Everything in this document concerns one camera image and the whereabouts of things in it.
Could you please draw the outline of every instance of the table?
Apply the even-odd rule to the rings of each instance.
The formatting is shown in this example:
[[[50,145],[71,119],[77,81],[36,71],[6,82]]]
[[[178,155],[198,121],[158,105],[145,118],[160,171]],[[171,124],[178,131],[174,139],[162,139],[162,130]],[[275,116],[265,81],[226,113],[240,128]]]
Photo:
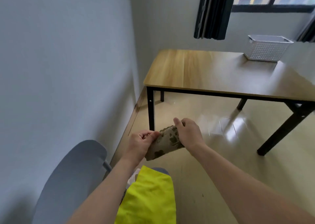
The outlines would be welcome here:
[[[144,80],[149,127],[155,130],[155,90],[284,102],[293,114],[257,150],[264,156],[315,110],[315,86],[283,62],[249,61],[242,53],[161,50]]]

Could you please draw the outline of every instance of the person's left arm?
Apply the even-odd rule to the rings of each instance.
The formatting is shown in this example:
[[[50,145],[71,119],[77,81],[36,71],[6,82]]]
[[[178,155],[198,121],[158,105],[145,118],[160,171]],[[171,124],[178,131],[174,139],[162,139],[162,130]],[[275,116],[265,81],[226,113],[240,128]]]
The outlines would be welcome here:
[[[149,130],[132,134],[125,154],[66,224],[114,223],[128,179],[158,136],[159,132]]]

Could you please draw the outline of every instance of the hand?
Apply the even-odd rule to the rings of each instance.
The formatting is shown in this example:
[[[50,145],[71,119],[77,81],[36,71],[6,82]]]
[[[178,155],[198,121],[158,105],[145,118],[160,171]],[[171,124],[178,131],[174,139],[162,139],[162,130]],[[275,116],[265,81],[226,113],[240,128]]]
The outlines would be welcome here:
[[[200,146],[206,145],[199,126],[191,119],[184,118],[180,121],[174,118],[180,142],[193,155]]]
[[[134,166],[139,165],[146,155],[151,143],[158,138],[158,131],[142,130],[133,133],[129,139],[128,148],[122,159],[128,160]]]

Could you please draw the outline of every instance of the yellow cloth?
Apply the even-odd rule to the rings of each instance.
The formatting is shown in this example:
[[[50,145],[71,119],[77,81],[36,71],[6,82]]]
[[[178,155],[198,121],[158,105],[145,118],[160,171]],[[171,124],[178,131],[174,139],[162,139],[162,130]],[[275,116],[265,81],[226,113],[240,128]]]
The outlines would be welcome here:
[[[169,175],[142,166],[127,189],[115,224],[175,224],[176,205]]]

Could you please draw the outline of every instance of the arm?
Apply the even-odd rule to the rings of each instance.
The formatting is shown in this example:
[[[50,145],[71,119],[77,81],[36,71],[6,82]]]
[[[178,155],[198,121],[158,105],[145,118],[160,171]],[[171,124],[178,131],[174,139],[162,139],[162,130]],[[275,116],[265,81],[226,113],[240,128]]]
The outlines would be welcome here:
[[[148,130],[132,134],[126,153],[104,181],[73,213],[67,224],[114,223],[128,179],[158,136],[159,132]]]
[[[200,162],[239,223],[315,223],[309,213],[209,148],[194,121],[182,121],[185,126],[174,118],[181,143]]]

